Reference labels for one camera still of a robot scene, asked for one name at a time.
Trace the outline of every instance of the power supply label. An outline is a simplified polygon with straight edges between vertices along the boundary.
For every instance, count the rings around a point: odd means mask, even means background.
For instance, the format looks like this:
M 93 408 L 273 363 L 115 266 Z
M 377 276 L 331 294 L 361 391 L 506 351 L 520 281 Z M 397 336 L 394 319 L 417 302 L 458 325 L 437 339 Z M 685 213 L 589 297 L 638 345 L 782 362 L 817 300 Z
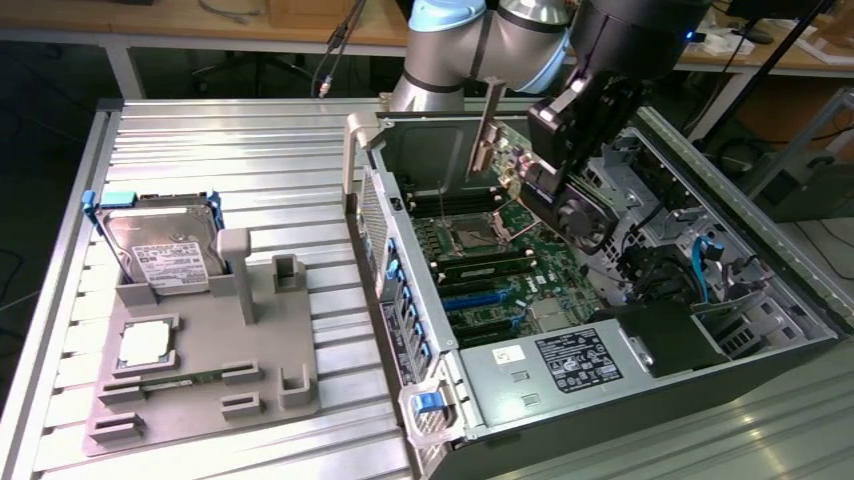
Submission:
M 552 377 L 564 393 L 624 378 L 596 329 L 537 341 Z

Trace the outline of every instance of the aluminum table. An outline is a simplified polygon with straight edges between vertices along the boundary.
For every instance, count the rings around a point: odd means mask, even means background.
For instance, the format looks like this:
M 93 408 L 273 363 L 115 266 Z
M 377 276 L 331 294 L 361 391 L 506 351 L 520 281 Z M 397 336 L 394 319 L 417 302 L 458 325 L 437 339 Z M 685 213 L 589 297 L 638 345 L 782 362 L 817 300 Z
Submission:
M 98 113 L 0 425 L 2 479 L 411 477 L 341 208 L 345 117 L 379 108 L 358 99 L 137 101 Z M 317 416 L 133 453 L 83 455 L 118 279 L 81 214 L 87 188 L 215 188 L 227 226 L 251 229 L 250 261 L 301 255 L 321 374 Z M 730 404 L 502 478 L 848 478 L 852 431 L 848 343 Z

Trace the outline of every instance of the hard drive label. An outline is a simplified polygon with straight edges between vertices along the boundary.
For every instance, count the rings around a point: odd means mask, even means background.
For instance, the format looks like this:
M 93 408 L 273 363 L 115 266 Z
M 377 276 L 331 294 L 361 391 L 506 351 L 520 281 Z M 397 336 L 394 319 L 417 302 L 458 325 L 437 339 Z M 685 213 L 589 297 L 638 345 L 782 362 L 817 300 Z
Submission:
M 139 245 L 134 247 L 134 255 L 154 288 L 198 285 L 209 281 L 202 251 L 195 242 Z
M 564 393 L 624 378 L 596 329 L 537 341 L 537 348 Z

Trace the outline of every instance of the white sticker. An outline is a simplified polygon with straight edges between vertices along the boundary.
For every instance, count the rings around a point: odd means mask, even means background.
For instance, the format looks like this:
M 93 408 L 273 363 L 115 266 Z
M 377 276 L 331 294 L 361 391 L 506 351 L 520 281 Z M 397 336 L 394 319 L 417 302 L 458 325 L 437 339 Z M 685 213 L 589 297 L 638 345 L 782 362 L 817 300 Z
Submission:
M 497 348 L 493 350 L 493 356 L 495 357 L 495 363 L 500 365 L 525 360 L 522 345 L 512 345 L 509 347 Z
M 154 288 L 198 285 L 209 281 L 202 251 L 195 242 L 141 245 L 134 247 L 134 255 Z
M 532 293 L 537 293 L 537 284 L 534 283 L 534 280 L 532 280 L 532 277 L 525 277 L 525 281 L 529 284 L 529 289 L 532 290 Z

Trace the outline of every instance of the wooden desk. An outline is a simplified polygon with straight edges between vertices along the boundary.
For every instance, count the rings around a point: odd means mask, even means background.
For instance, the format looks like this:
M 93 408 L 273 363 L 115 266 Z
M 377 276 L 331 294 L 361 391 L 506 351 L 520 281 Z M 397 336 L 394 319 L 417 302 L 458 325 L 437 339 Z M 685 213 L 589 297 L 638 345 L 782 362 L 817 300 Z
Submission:
M 214 3 L 239 11 L 263 9 L 265 0 Z M 157 0 L 151 6 L 107 0 L 0 0 L 0 28 L 59 29 L 182 37 L 323 42 L 329 29 L 274 28 L 267 16 L 247 24 L 206 12 L 197 0 Z M 394 0 L 369 1 L 351 43 L 406 46 L 407 23 Z
M 265 0 L 213 1 L 235 11 L 265 5 Z M 736 58 L 729 69 L 734 75 L 698 123 L 693 138 L 705 135 L 786 35 L 777 27 L 764 28 L 777 41 L 772 45 L 757 45 L 749 56 Z M 197 0 L 157 0 L 151 6 L 107 0 L 0 0 L 0 39 L 102 46 L 127 99 L 145 97 L 129 54 L 133 47 L 323 53 L 329 35 L 329 30 L 273 28 L 266 16 L 239 24 L 203 11 Z M 407 23 L 395 0 L 369 0 L 347 54 L 405 56 L 406 41 Z M 729 55 L 689 52 L 677 69 L 714 72 L 728 60 Z M 854 67 L 828 65 L 793 47 L 772 73 L 852 78 Z

